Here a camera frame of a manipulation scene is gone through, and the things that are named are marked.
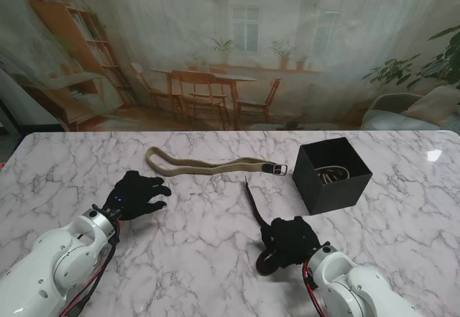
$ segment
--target black box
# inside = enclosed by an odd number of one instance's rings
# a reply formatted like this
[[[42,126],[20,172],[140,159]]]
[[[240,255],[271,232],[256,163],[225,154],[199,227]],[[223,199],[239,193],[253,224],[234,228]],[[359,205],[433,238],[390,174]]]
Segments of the black box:
[[[325,166],[345,167],[350,178],[323,184],[316,169]],[[372,172],[345,137],[300,146],[293,173],[310,215],[356,205],[371,177]]]

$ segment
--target red cable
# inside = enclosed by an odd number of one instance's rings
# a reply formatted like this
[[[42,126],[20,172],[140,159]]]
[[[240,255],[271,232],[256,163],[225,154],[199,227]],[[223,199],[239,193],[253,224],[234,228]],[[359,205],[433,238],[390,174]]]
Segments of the red cable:
[[[319,310],[319,313],[320,313],[321,317],[326,317],[326,315],[324,314],[323,310],[321,309],[321,305],[319,305],[319,302],[318,302],[318,300],[316,299],[315,293],[313,293],[313,290],[311,289],[311,287],[310,287],[309,284],[307,284],[307,290],[310,291],[311,296],[312,296],[312,298],[313,298],[313,300],[314,300],[314,303],[315,303],[316,307],[317,307],[318,310]]]
[[[96,277],[98,276],[99,272],[101,271],[102,269],[102,265],[97,269],[97,271],[94,273],[94,275],[91,277],[91,279],[89,279],[88,283],[86,284],[86,286],[84,287],[84,289],[82,289],[79,294],[77,294],[77,296],[74,297],[74,299],[72,299],[72,301],[70,302],[70,304],[67,306],[67,308],[59,315],[59,317],[64,317],[69,311],[70,309],[77,303],[77,299],[80,297],[80,295],[86,290],[86,288],[89,287],[89,285],[96,279]]]
[[[306,280],[308,278],[307,266],[308,266],[308,262],[305,262],[305,264],[302,266],[302,276],[303,276],[304,280]],[[323,312],[323,309],[321,308],[321,305],[319,304],[318,300],[316,299],[315,293],[313,292],[313,290],[310,287],[310,284],[305,283],[305,286],[307,287],[307,290],[310,293],[310,296],[311,296],[311,298],[313,300],[313,304],[315,304],[315,306],[318,309],[318,312],[321,315],[321,317],[326,317],[326,315]]]

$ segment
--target belt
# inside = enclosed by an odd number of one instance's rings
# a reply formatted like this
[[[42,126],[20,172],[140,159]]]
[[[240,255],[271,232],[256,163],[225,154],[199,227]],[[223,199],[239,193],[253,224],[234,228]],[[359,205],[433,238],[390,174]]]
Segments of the belt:
[[[173,169],[166,169],[155,164],[150,157],[159,155],[170,164],[181,166]],[[157,173],[166,177],[174,175],[216,175],[218,173],[247,171],[247,172],[265,172],[273,175],[286,175],[288,172],[287,165],[279,165],[274,162],[257,159],[255,157],[241,157],[236,160],[225,162],[223,164],[211,164],[194,159],[176,159],[163,152],[158,147],[150,147],[145,153],[147,164]]]

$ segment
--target printed backdrop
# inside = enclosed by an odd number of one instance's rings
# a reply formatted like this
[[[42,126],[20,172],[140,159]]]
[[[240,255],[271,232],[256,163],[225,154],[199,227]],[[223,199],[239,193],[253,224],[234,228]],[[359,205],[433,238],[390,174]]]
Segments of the printed backdrop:
[[[66,131],[452,129],[460,0],[2,0],[0,97]]]

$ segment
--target white marble surface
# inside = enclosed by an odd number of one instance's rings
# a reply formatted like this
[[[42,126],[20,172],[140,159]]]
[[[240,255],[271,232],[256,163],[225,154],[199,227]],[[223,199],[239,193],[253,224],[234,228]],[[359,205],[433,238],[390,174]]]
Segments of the white marble surface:
[[[460,139],[450,132],[157,132],[28,136],[0,172],[0,274],[39,234],[104,203],[126,170],[155,173],[154,145],[176,157],[260,156],[294,167],[299,144],[346,136],[374,173],[353,208],[306,216],[354,261],[378,267],[425,316],[460,316]],[[124,223],[84,316],[314,316],[299,267],[260,277],[262,215],[306,212],[291,177],[167,178],[167,208]]]

